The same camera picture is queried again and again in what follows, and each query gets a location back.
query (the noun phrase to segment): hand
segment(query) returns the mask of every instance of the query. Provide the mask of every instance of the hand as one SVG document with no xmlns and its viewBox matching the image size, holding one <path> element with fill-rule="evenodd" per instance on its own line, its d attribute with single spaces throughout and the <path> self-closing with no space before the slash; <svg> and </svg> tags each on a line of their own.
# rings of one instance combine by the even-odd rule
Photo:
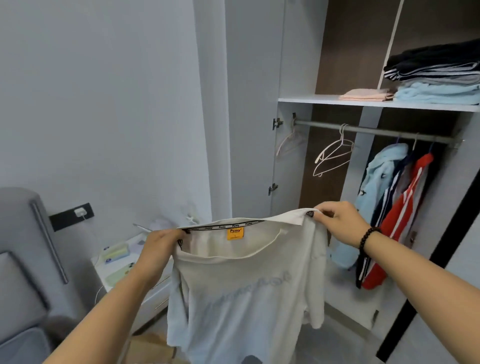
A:
<svg viewBox="0 0 480 364">
<path fill-rule="evenodd" d="M 325 227 L 342 243 L 355 248 L 370 228 L 370 225 L 360 216 L 355 206 L 350 202 L 323 202 L 315 206 L 321 212 L 331 212 L 333 217 L 315 212 L 313 218 Z"/>
<path fill-rule="evenodd" d="M 185 237 L 185 232 L 180 229 L 152 231 L 148 234 L 142 253 L 132 272 L 145 280 L 149 289 L 156 285 L 163 269 L 173 254 L 178 239 Z"/>
</svg>

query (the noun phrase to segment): person's left arm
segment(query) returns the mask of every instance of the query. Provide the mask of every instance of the person's left arm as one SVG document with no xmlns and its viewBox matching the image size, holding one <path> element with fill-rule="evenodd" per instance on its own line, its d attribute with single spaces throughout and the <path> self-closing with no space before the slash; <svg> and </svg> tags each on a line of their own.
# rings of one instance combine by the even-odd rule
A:
<svg viewBox="0 0 480 364">
<path fill-rule="evenodd" d="M 147 292 L 158 282 L 182 230 L 150 233 L 137 263 L 44 361 L 116 363 Z"/>
</svg>

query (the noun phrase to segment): white bedside table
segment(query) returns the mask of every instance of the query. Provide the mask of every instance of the white bedside table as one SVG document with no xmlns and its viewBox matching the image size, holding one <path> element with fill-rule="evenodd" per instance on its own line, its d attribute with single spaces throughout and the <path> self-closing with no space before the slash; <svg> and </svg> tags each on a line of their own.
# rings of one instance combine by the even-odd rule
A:
<svg viewBox="0 0 480 364">
<path fill-rule="evenodd" d="M 105 279 L 110 274 L 116 272 L 124 266 L 137 262 L 138 257 L 140 256 L 141 248 L 143 247 L 142 245 L 139 245 L 138 242 L 145 241 L 146 237 L 147 234 L 141 233 L 127 240 L 126 243 L 129 246 L 130 255 L 126 256 L 125 258 L 121 258 L 108 264 L 100 261 L 97 256 L 91 259 L 92 264 L 95 267 L 95 271 L 107 292 L 113 287 L 109 286 Z M 147 293 L 147 296 L 142 302 L 142 305 L 137 313 L 137 317 L 133 322 L 132 332 L 138 330 L 141 326 L 146 324 L 155 315 L 168 306 L 168 296 L 170 294 L 170 274 L 172 272 L 172 267 L 173 259 L 170 257 L 167 266 L 163 270 L 162 277 L 156 286 Z"/>
</svg>

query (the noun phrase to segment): person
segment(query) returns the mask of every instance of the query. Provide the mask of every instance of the person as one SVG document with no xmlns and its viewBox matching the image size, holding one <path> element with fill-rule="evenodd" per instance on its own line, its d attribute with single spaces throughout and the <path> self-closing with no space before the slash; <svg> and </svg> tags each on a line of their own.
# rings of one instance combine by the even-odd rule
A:
<svg viewBox="0 0 480 364">
<path fill-rule="evenodd" d="M 370 225 L 348 202 L 324 202 L 313 218 L 339 241 L 359 247 Z M 110 364 L 119 359 L 146 293 L 158 282 L 182 230 L 148 235 L 130 273 L 92 309 L 46 364 Z M 420 254 L 373 232 L 364 246 L 397 283 L 425 323 L 459 363 L 480 363 L 480 290 Z"/>
</svg>

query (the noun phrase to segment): yellow tag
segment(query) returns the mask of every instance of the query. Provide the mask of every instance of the yellow tag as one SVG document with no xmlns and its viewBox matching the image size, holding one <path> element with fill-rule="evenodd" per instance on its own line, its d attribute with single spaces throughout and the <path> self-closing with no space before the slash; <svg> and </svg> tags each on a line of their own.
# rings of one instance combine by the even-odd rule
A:
<svg viewBox="0 0 480 364">
<path fill-rule="evenodd" d="M 227 229 L 227 240 L 236 240 L 243 238 L 243 228 Z"/>
</svg>

